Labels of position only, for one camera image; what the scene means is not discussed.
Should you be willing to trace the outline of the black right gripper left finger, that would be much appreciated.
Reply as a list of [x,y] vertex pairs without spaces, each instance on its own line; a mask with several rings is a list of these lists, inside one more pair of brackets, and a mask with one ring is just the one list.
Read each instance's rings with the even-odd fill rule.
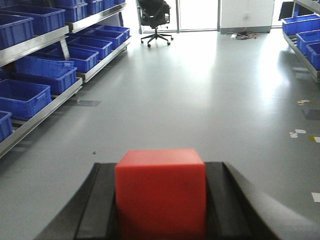
[[68,203],[36,240],[118,240],[115,163],[95,163]]

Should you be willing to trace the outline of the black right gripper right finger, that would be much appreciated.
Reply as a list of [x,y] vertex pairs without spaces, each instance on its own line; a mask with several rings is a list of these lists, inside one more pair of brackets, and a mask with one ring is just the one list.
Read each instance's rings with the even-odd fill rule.
[[318,240],[320,226],[252,184],[228,162],[206,162],[208,240]]

